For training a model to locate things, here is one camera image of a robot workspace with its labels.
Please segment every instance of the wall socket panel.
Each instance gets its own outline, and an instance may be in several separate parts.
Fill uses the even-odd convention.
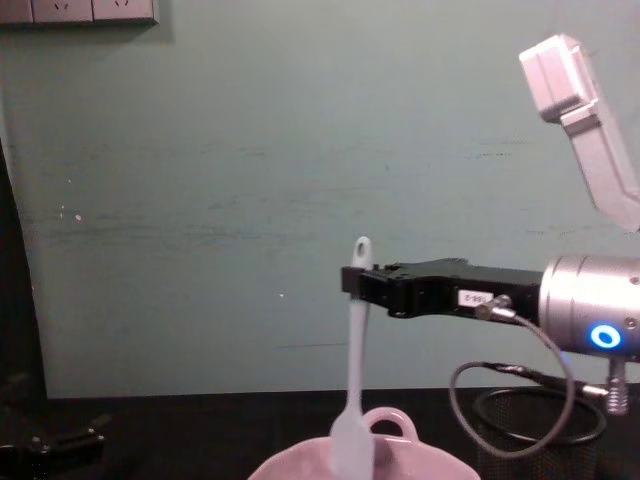
[[[35,23],[93,22],[91,0],[32,0]]]
[[[153,0],[93,0],[93,18],[103,21],[156,23],[157,6]]]
[[[31,0],[0,0],[0,25],[33,23]]]
[[[0,27],[155,24],[157,0],[0,0]]]

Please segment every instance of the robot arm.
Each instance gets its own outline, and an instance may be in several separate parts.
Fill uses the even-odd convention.
[[[580,44],[556,35],[523,52],[520,62],[540,115],[569,136],[596,208],[640,230],[640,189]],[[610,414],[628,411],[625,364],[640,362],[640,259],[563,256],[544,274],[463,259],[345,267],[342,290],[396,318],[447,314],[518,324],[516,315],[526,317],[560,349],[608,358],[607,389],[597,393],[606,395]]]

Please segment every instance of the spatula head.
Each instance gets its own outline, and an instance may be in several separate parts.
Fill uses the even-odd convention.
[[[362,412],[347,408],[331,426],[331,469],[336,480],[373,480],[374,444]]]

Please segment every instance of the bowl handle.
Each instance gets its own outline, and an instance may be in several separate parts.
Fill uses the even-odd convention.
[[[409,418],[409,415],[404,413],[402,410],[392,407],[379,407],[369,410],[364,414],[364,421],[369,425],[369,428],[373,427],[376,423],[385,420],[395,423],[400,427],[400,430],[402,430],[402,438],[412,442],[420,441],[415,425]]]

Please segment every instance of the blue light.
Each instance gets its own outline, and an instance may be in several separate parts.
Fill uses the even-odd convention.
[[[591,330],[591,341],[600,348],[615,348],[620,345],[622,337],[611,325],[596,325]]]

